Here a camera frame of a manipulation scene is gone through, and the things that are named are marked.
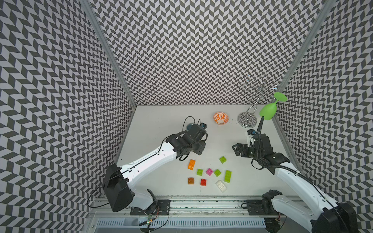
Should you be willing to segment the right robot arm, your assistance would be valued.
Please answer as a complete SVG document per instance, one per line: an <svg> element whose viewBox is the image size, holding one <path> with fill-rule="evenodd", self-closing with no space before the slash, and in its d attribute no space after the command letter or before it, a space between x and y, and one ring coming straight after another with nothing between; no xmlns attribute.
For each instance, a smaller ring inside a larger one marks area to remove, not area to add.
<svg viewBox="0 0 373 233"><path fill-rule="evenodd" d="M305 203L302 206L278 190L269 190L261 200L247 200L250 215L284 214L310 233L357 233L357 217L353 207L340 203L321 191L303 175L283 154L274 152L265 134L249 130L249 142L237 143L232 149L235 155L251 158L261 169L285 182Z"/></svg>

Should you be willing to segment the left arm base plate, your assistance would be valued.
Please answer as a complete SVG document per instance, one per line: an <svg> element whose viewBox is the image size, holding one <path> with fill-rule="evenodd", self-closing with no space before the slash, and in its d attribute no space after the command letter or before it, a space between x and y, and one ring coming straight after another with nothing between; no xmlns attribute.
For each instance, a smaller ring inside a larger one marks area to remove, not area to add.
<svg viewBox="0 0 373 233"><path fill-rule="evenodd" d="M167 216L170 212L171 200L158 200L157 204L152 204L146 210L142 210L137 207L132 207L130 215L132 216L148 216L148 215L159 215Z"/></svg>

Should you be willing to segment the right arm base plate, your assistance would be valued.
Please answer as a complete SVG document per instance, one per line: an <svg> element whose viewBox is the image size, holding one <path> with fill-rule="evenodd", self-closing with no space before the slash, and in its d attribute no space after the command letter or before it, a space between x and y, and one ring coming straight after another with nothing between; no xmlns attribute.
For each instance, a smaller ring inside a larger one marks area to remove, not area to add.
<svg viewBox="0 0 373 233"><path fill-rule="evenodd" d="M250 216L284 216L283 213L274 209L271 201L264 200L246 200L246 209Z"/></svg>

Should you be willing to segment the lime long lego brick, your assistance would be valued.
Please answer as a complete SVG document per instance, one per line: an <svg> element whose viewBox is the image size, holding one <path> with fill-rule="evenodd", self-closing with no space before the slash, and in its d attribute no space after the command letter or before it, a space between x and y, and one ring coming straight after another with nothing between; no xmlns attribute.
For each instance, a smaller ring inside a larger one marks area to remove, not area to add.
<svg viewBox="0 0 373 233"><path fill-rule="evenodd" d="M226 182L226 183L230 183L231 182L231 177L232 177L232 171L226 170L223 181Z"/></svg>

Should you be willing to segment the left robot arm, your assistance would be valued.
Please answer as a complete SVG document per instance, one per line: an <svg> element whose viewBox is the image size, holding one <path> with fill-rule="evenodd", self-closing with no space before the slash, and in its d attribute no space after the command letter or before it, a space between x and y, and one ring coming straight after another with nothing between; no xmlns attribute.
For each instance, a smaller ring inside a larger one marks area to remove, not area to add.
<svg viewBox="0 0 373 233"><path fill-rule="evenodd" d="M103 191L113 212L127 207L151 212L157 209L158 199L149 189L137 191L136 184L152 171L191 152L201 155L208 138L205 123L193 124L189 129L163 139L158 148L142 158L122 166L110 165L105 174Z"/></svg>

